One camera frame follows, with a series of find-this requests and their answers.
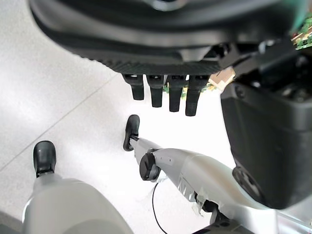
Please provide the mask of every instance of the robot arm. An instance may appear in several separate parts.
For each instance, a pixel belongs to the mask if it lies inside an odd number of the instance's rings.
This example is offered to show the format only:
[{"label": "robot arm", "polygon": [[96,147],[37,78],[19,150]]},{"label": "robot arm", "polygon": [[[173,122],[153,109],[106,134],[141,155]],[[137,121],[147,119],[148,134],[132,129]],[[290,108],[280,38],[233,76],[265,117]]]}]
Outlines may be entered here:
[{"label": "robot arm", "polygon": [[130,116],[124,149],[134,150],[141,178],[156,182],[162,170],[189,202],[196,202],[204,211],[214,213],[210,229],[214,230],[215,226],[223,223],[221,229],[225,234],[234,230],[247,234],[305,233],[309,230],[280,217],[277,210],[256,202],[235,181],[232,170],[227,166],[199,153],[162,149],[153,142],[139,138],[138,127],[139,117]]}]

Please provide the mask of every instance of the black rubber foot pad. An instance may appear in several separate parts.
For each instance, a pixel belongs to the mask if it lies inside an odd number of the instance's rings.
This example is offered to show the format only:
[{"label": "black rubber foot pad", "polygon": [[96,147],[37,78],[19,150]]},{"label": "black rubber foot pad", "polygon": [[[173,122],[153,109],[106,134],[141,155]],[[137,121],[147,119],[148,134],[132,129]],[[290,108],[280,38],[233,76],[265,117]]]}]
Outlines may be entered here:
[{"label": "black rubber foot pad", "polygon": [[34,168],[36,176],[43,173],[54,173],[57,162],[55,146],[50,141],[40,141],[34,147]]},{"label": "black rubber foot pad", "polygon": [[140,126],[140,117],[131,115],[128,118],[126,125],[125,141],[123,142],[123,149],[125,151],[132,151],[133,147],[130,145],[130,137],[138,137],[138,128]]}]

